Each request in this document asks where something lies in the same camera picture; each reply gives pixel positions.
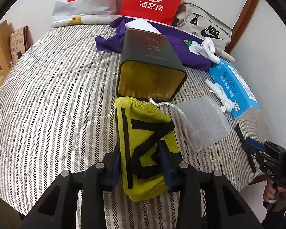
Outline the person's right hand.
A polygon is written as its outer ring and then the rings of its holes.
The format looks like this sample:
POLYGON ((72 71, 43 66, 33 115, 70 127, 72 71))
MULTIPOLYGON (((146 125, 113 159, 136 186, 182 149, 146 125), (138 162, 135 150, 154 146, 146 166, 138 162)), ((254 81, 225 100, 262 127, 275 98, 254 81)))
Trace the person's right hand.
POLYGON ((267 178, 267 184, 263 193, 263 200, 268 203, 270 200, 275 199, 277 199, 277 206, 282 205, 283 207, 286 207, 286 187, 277 186, 275 188, 274 181, 267 178))

